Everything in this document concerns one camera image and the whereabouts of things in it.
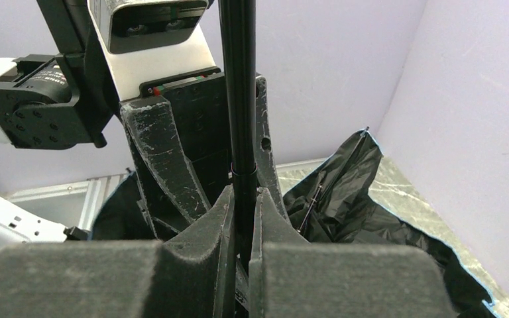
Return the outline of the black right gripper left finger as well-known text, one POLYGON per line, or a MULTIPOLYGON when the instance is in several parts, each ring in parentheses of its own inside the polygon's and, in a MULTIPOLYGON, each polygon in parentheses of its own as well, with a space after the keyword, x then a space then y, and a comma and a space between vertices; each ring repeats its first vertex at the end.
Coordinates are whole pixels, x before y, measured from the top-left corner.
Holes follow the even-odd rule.
POLYGON ((0 251, 0 317, 232 317, 234 193, 169 241, 20 243, 0 251))

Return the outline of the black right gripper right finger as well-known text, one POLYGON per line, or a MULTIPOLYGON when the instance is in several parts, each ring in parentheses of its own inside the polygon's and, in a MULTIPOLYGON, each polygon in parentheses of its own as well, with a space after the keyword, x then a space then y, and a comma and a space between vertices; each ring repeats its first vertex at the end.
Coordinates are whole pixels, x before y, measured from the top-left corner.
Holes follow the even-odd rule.
POLYGON ((432 258, 411 246, 310 243, 258 189, 251 317, 453 317, 432 258))

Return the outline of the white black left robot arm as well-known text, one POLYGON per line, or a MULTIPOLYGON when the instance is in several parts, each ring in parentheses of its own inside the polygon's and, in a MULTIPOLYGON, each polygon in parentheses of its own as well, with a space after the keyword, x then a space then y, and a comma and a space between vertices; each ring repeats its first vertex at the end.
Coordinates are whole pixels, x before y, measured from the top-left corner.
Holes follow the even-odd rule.
POLYGON ((103 148, 111 119, 134 172, 66 240, 169 240, 235 191, 238 273, 251 276, 255 191, 280 201, 255 72, 255 1, 39 1, 58 47, 0 65, 0 141, 103 148))

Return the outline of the light blue folding umbrella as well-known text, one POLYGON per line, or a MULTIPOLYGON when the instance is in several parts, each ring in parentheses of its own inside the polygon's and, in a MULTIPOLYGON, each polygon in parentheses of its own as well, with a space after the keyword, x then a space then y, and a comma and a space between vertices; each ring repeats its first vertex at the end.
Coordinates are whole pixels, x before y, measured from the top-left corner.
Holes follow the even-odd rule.
MULTIPOLYGON (((253 248, 254 216, 258 189, 255 161, 255 15, 254 1, 220 1, 219 16, 223 44, 224 76, 227 88, 231 133, 231 171, 234 193, 235 262, 247 267, 253 248)), ((491 297, 481 298, 484 288, 461 286, 473 305, 457 305, 450 298, 453 317, 493 317, 491 297)))

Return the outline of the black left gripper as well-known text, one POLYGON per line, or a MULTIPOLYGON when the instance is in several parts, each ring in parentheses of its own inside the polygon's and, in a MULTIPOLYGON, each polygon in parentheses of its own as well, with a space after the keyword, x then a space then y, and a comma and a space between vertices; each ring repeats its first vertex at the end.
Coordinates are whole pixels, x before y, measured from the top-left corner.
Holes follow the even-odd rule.
MULTIPOLYGON (((288 220, 272 153, 266 78, 256 75, 254 157, 258 186, 288 220)), ((155 183, 192 224, 229 184, 231 141, 225 78, 212 66, 140 85, 144 99, 121 103, 120 115, 155 183)))

